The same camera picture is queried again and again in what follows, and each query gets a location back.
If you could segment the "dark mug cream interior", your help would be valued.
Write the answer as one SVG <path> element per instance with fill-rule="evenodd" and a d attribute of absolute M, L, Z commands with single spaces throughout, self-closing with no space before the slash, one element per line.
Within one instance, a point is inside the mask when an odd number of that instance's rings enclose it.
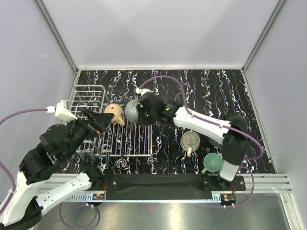
<path fill-rule="evenodd" d="M 210 143 L 212 146 L 215 146 L 215 147 L 218 147 L 218 148 L 222 149 L 223 141 L 218 142 L 218 141 L 216 141 L 216 140 L 214 140 L 214 139 L 212 139 L 212 138 L 209 138 L 209 143 Z"/>

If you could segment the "dark green cup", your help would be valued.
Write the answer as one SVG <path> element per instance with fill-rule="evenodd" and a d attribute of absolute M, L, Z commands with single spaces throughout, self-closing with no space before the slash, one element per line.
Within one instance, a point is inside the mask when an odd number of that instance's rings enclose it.
<path fill-rule="evenodd" d="M 233 126 L 246 128 L 248 126 L 247 120 L 240 115 L 235 115 L 230 118 L 230 122 Z"/>

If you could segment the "grey glazed mug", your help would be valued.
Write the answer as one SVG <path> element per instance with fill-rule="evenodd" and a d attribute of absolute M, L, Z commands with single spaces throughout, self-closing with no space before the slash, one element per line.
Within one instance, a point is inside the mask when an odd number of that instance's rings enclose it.
<path fill-rule="evenodd" d="M 137 105 L 139 104 L 139 101 L 132 100 L 129 101 L 125 106 L 125 116 L 126 119 L 132 123 L 137 123 L 139 120 L 139 114 L 137 110 Z"/>

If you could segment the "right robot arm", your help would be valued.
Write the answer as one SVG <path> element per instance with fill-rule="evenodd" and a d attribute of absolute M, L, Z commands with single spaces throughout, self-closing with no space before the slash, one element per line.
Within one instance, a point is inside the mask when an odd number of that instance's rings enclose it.
<path fill-rule="evenodd" d="M 244 133 L 247 123 L 243 117 L 232 117 L 230 121 L 215 119 L 177 102 L 165 103 L 151 92 L 140 96 L 138 101 L 137 111 L 142 125 L 159 122 L 187 128 L 221 145 L 223 164 L 217 184 L 222 190 L 229 190 L 235 184 L 234 177 L 250 147 L 250 140 Z"/>

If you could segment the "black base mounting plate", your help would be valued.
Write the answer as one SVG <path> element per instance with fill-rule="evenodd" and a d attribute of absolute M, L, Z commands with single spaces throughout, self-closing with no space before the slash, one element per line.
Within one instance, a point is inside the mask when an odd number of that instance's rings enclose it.
<path fill-rule="evenodd" d="M 243 176 L 235 176 L 231 182 L 223 181 L 217 174 L 107 174 L 99 182 L 108 191 L 126 188 L 185 187 L 204 191 L 246 191 Z"/>

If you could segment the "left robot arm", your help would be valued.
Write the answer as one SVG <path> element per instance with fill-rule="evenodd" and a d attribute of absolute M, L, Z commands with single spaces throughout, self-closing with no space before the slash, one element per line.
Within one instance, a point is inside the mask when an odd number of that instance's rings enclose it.
<path fill-rule="evenodd" d="M 63 125 L 53 125 L 42 134 L 39 144 L 30 150 L 19 165 L 17 178 L 13 179 L 12 188 L 0 205 L 0 228 L 2 230 L 28 230 L 54 206 L 71 195 L 83 190 L 105 188 L 100 170 L 92 164 L 85 165 L 81 172 L 69 182 L 47 192 L 37 191 L 68 161 L 87 138 L 98 136 L 106 131 L 113 113 L 96 113 L 86 108 L 82 113 L 87 117 L 81 120 L 68 109 L 49 106 L 47 113 L 64 121 Z"/>

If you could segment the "ribbed grey mug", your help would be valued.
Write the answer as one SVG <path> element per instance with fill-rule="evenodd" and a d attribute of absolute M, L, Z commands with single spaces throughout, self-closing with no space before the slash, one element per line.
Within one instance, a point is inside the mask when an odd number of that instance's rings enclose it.
<path fill-rule="evenodd" d="M 199 135 L 194 131 L 185 132 L 180 139 L 180 146 L 186 152 L 187 157 L 191 157 L 192 153 L 200 147 Z"/>

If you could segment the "mint green mug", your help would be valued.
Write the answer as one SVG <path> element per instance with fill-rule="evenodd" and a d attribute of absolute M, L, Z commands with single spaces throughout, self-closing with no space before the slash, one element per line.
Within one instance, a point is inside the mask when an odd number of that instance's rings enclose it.
<path fill-rule="evenodd" d="M 205 156 L 203 160 L 204 168 L 201 173 L 205 173 L 206 171 L 214 173 L 219 171 L 223 165 L 223 159 L 216 153 L 209 153 Z"/>

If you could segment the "tan ceramic mug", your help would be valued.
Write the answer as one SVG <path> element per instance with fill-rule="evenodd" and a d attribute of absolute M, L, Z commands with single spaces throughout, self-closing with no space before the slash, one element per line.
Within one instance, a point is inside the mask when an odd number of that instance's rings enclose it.
<path fill-rule="evenodd" d="M 104 108 L 104 113 L 112 113 L 114 115 L 111 120 L 112 124 L 119 124 L 122 127 L 125 125 L 123 120 L 123 108 L 117 103 L 111 103 Z"/>

